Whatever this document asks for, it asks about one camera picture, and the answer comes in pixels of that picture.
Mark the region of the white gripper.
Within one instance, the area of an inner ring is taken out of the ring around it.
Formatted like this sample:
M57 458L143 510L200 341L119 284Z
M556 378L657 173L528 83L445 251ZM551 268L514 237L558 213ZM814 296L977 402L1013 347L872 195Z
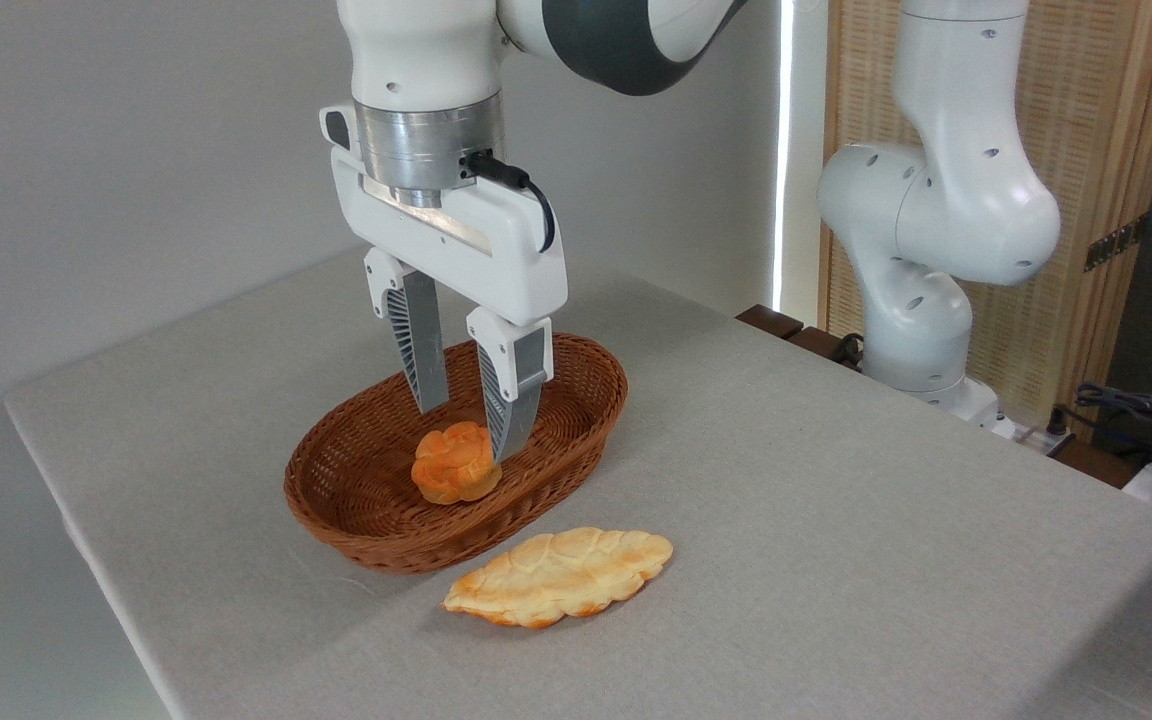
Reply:
M505 462L526 445L541 387L554 377L548 316L567 300L567 275L561 238L547 236L535 195L468 165L475 152L502 154L502 105L355 104L324 108L319 119L340 209L374 247L365 258L372 306L391 325L420 414L449 400L435 281L479 305L467 327L493 458Z

